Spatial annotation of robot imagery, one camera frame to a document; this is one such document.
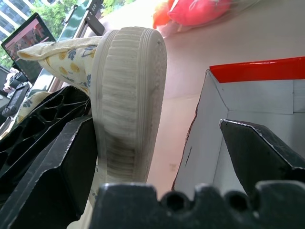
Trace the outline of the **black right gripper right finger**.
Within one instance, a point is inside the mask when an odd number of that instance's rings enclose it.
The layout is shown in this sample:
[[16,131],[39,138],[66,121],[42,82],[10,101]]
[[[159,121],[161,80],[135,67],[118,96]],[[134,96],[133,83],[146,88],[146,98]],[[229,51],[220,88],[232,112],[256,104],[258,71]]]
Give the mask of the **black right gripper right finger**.
[[247,194],[256,183],[295,180],[305,183],[305,159],[264,125],[220,120],[234,171]]

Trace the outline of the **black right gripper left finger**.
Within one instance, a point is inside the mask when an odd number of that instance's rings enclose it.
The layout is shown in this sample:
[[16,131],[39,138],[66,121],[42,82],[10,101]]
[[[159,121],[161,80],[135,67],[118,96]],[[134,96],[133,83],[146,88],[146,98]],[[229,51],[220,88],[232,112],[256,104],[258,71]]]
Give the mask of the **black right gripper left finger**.
[[90,108],[67,86],[0,140],[0,229],[66,229],[80,219],[97,159]]

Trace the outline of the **cream floral canvas shoe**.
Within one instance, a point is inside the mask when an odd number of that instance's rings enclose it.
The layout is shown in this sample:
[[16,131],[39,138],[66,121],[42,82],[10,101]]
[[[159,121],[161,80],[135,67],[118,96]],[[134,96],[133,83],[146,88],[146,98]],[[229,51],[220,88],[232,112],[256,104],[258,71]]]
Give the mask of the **cream floral canvas shoe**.
[[162,35],[125,27],[102,36],[42,42],[18,51],[91,100],[98,158],[89,194],[103,183],[145,183],[161,118],[167,71]]

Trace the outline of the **red and white shoebox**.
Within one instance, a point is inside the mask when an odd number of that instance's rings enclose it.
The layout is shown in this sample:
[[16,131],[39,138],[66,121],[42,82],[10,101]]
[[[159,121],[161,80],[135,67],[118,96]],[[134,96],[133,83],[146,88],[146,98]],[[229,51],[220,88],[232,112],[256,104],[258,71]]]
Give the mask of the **red and white shoebox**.
[[305,158],[305,56],[209,67],[173,189],[193,195],[197,184],[222,193],[242,190],[219,122],[268,127]]

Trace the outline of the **black handheld controller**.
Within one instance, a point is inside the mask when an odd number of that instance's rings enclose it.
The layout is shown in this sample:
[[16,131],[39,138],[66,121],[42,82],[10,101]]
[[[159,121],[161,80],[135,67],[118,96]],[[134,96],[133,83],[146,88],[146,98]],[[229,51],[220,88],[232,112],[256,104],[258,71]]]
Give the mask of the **black handheld controller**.
[[14,74],[14,76],[10,78],[9,86],[15,90],[13,91],[10,101],[2,111],[4,117],[14,116],[18,112],[24,98],[31,88],[31,84],[27,77],[21,72]]

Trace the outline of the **black laptop screen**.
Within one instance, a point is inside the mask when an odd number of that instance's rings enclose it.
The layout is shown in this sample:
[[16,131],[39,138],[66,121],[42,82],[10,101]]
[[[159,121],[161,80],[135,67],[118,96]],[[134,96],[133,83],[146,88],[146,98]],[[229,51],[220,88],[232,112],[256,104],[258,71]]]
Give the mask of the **black laptop screen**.
[[3,43],[2,48],[14,61],[17,68],[34,84],[42,68],[38,62],[22,60],[17,52],[41,42],[54,42],[55,39],[38,13],[31,15]]

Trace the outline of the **pink and orange plastic bag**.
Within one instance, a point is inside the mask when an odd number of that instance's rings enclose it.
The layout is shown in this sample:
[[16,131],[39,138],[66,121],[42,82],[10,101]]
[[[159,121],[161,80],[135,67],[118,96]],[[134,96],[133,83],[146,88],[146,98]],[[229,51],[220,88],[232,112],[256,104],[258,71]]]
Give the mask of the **pink and orange plastic bag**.
[[232,0],[175,0],[167,15],[182,26],[211,22],[231,7]]

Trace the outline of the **orange plush toy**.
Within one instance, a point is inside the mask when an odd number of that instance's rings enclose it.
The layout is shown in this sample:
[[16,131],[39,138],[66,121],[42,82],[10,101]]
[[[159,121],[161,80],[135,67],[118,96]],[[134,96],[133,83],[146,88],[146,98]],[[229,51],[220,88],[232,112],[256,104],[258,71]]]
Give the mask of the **orange plush toy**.
[[160,0],[155,6],[152,16],[152,27],[157,29],[158,26],[166,25],[171,19],[168,12],[173,5],[174,0]]

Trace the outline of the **green frame panel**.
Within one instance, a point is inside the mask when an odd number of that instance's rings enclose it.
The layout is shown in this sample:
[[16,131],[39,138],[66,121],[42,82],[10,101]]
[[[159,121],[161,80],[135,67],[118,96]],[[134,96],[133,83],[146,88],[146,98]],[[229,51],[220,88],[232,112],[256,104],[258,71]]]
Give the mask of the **green frame panel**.
[[72,39],[76,35],[86,13],[88,3],[89,1],[87,0],[71,6],[71,10],[65,18],[64,27],[57,41]]

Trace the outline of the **black metal bracket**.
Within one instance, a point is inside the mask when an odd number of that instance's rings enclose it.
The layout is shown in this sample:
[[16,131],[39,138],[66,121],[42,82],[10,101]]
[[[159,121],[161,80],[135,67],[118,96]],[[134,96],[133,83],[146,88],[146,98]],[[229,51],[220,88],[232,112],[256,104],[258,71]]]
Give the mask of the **black metal bracket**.
[[104,26],[97,18],[97,16],[101,15],[101,9],[103,8],[103,0],[90,0],[90,3],[86,8],[87,14],[85,16],[85,21],[97,36],[103,35],[105,30]]

